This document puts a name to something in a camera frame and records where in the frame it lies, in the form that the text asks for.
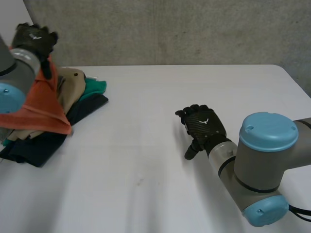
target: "black cable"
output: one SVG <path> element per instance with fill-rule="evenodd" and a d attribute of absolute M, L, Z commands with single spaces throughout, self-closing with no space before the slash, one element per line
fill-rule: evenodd
<path fill-rule="evenodd" d="M 291 205 L 289 205 L 289 210 L 294 211 L 298 214 L 311 216 L 311 210 L 304 210 L 304 209 L 300 209 L 300 208 L 297 208 Z"/>
<path fill-rule="evenodd" d="M 300 216 L 299 214 L 297 214 L 295 211 L 293 210 L 290 210 L 294 215 L 296 215 L 298 218 L 302 219 L 302 220 L 305 220 L 307 222 L 311 222 L 311 219 L 308 219 L 308 218 L 305 218 L 303 216 Z"/>

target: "folded clothes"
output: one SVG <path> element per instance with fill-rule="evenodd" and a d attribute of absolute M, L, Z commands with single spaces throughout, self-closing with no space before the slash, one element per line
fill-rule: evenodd
<path fill-rule="evenodd" d="M 71 133 L 70 123 L 57 101 L 56 67 L 52 62 L 50 62 L 50 67 L 52 78 L 45 79 L 40 70 L 22 108 L 15 113 L 0 114 L 0 127 Z"/>
<path fill-rule="evenodd" d="M 86 78 L 86 89 L 81 96 L 80 100 L 93 95 L 93 94 L 103 94 L 106 91 L 107 83 L 106 81 L 97 81 L 94 79 Z"/>
<path fill-rule="evenodd" d="M 108 99 L 101 94 L 94 94 L 76 102 L 67 113 L 68 121 L 71 125 L 74 125 L 107 102 Z M 11 141 L 0 152 L 0 157 L 17 163 L 29 163 L 41 167 L 63 144 L 66 137 L 66 135 L 60 133 L 45 132 L 33 139 Z"/>
<path fill-rule="evenodd" d="M 59 68 L 58 75 L 62 77 L 63 84 L 59 86 L 57 91 L 57 100 L 61 104 L 65 114 L 69 111 L 72 105 L 83 95 L 86 88 L 83 71 L 73 68 Z M 26 139 L 27 137 L 35 138 L 42 134 L 43 131 L 37 130 L 14 130 L 8 140 L 15 141 Z"/>

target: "beige cloth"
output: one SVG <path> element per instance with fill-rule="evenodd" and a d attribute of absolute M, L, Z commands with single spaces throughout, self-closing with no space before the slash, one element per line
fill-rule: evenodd
<path fill-rule="evenodd" d="M 86 88 L 86 82 L 84 80 L 83 71 L 79 69 L 58 68 L 57 71 L 58 75 L 64 77 L 64 83 L 57 91 L 57 100 L 62 105 L 66 115 L 72 105 L 83 95 Z M 25 140 L 28 136 L 34 138 L 42 133 L 43 131 L 36 130 L 14 130 L 8 136 L 8 139 L 11 141 L 16 141 L 18 138 Z"/>

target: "logo on robotic hand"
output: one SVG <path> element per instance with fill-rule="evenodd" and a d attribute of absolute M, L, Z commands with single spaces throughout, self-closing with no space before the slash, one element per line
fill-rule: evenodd
<path fill-rule="evenodd" d="M 199 122 L 202 123 L 202 124 L 206 124 L 206 125 L 207 125 L 207 123 L 208 123 L 208 118 L 207 118 L 206 121 L 200 121 L 200 120 L 199 120 Z"/>
<path fill-rule="evenodd" d="M 38 40 L 38 39 L 41 39 L 41 38 L 42 38 L 42 37 L 36 37 L 36 36 L 33 35 L 32 33 L 30 33 L 29 36 L 30 36 L 33 40 Z"/>

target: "orange cloth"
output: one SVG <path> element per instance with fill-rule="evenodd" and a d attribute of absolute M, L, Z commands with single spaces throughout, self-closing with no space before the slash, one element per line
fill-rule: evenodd
<path fill-rule="evenodd" d="M 26 102 L 15 113 L 0 114 L 0 127 L 15 130 L 40 130 L 70 134 L 71 126 L 57 101 L 58 74 L 50 62 L 52 78 L 46 80 L 40 70 Z"/>

